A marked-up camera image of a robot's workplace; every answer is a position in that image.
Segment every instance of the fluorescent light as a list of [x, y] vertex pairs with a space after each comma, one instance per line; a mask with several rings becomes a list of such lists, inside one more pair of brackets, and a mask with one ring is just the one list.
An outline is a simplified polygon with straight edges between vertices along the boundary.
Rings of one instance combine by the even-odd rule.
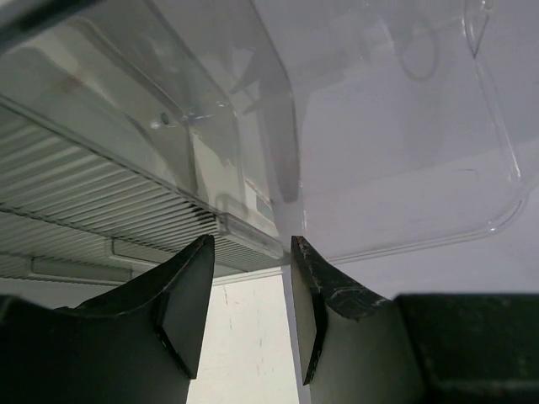
[[63, 279], [128, 282], [132, 278], [130, 269], [108, 268], [85, 263], [70, 263], [68, 261], [49, 258], [33, 258], [30, 264], [30, 271], [33, 274]]

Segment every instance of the white wall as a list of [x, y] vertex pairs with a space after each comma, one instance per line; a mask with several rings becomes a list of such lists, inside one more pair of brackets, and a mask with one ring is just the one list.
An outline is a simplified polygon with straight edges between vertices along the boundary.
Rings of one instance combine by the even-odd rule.
[[281, 276], [214, 286], [189, 404], [297, 404]]

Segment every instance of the black plastic piece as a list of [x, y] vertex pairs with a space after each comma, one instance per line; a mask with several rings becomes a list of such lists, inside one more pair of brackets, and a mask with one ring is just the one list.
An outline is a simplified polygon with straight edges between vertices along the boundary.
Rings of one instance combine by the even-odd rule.
[[0, 54], [99, 0], [15, 0], [0, 7]]
[[199, 237], [75, 309], [0, 296], [0, 402], [186, 402], [214, 255], [213, 237]]
[[384, 299], [293, 237], [312, 404], [538, 403], [539, 295]]

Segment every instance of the transparent plastic bin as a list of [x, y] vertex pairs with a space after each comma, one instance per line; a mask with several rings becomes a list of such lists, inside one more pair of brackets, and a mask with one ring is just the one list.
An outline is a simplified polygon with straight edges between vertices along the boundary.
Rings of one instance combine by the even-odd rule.
[[484, 237], [523, 208], [538, 14], [533, 0], [107, 0], [0, 56], [0, 95], [228, 214], [221, 227], [279, 263], [292, 234], [334, 262], [372, 258]]
[[291, 79], [305, 235], [334, 262], [501, 231], [535, 186], [539, 3], [256, 0]]

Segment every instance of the black object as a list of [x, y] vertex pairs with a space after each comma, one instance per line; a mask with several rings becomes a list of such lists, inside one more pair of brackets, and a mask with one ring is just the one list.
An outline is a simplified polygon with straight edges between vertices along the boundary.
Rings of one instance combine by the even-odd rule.
[[213, 269], [213, 237], [202, 236], [75, 309], [0, 296], [0, 402], [186, 402]]
[[302, 376], [312, 404], [538, 403], [539, 295], [387, 300], [293, 237]]
[[0, 54], [99, 0], [17, 0], [0, 6]]

